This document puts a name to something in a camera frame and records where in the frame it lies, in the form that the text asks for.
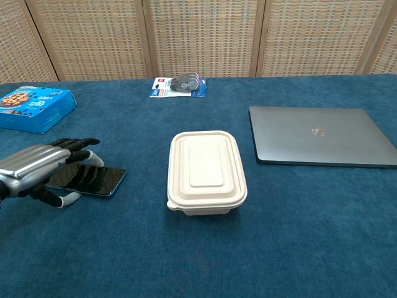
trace blue tablecloth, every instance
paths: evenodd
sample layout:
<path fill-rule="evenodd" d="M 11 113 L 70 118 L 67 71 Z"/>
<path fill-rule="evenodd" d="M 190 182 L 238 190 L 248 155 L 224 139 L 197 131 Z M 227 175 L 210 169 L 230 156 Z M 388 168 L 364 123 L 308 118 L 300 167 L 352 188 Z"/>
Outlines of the blue tablecloth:
<path fill-rule="evenodd" d="M 209 79 L 206 98 L 149 98 L 153 80 L 32 83 L 78 107 L 45 135 L 0 130 L 0 159 L 70 137 L 128 176 L 111 199 L 0 210 L 0 297 L 396 297 L 395 169 L 261 165 L 251 105 L 360 107 L 397 145 L 397 76 Z M 0 95 L 21 84 L 0 86 Z M 167 209 L 171 139 L 225 130 L 248 197 L 227 215 Z"/>

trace cookie box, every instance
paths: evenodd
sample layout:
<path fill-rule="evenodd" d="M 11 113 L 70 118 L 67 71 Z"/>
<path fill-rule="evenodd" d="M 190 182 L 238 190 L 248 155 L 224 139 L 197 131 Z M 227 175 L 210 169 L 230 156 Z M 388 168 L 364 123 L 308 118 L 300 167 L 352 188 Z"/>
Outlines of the cookie box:
<path fill-rule="evenodd" d="M 0 127 L 45 133 L 75 107 L 69 90 L 21 86 L 0 98 Z"/>
<path fill-rule="evenodd" d="M 187 215 L 227 214 L 246 197 L 243 165 L 230 133 L 182 132 L 172 139 L 168 208 Z"/>

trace laptop logo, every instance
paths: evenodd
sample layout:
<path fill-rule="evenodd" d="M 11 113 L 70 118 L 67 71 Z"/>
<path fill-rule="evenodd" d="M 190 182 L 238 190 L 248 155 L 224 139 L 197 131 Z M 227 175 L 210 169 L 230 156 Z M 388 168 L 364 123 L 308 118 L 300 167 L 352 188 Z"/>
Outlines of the laptop logo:
<path fill-rule="evenodd" d="M 323 129 L 319 129 L 318 127 L 316 127 L 315 129 L 311 129 L 311 132 L 316 137 L 323 137 L 325 135 L 324 130 Z"/>

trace black smartphone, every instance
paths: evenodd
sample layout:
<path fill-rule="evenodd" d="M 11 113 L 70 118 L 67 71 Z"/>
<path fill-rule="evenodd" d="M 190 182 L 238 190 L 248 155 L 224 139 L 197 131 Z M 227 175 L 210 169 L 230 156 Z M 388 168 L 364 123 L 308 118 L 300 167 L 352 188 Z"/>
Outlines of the black smartphone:
<path fill-rule="evenodd" d="M 125 169 L 72 163 L 51 176 L 46 186 L 109 197 L 117 190 L 126 172 Z"/>

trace woven screen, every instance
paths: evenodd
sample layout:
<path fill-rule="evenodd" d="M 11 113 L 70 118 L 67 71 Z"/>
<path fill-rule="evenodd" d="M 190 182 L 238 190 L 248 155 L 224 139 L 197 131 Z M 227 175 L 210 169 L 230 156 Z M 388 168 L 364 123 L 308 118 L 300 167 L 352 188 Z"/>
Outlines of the woven screen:
<path fill-rule="evenodd" d="M 266 1 L 262 76 L 352 74 L 384 0 Z"/>
<path fill-rule="evenodd" d="M 29 26 L 29 15 L 17 0 L 0 4 L 0 83 L 54 81 L 48 57 Z"/>
<path fill-rule="evenodd" d="M 372 73 L 397 73 L 397 19 L 382 45 Z"/>
<path fill-rule="evenodd" d="M 60 79 L 147 77 L 134 1 L 28 3 Z"/>
<path fill-rule="evenodd" d="M 151 0 L 160 76 L 249 76 L 257 1 Z"/>

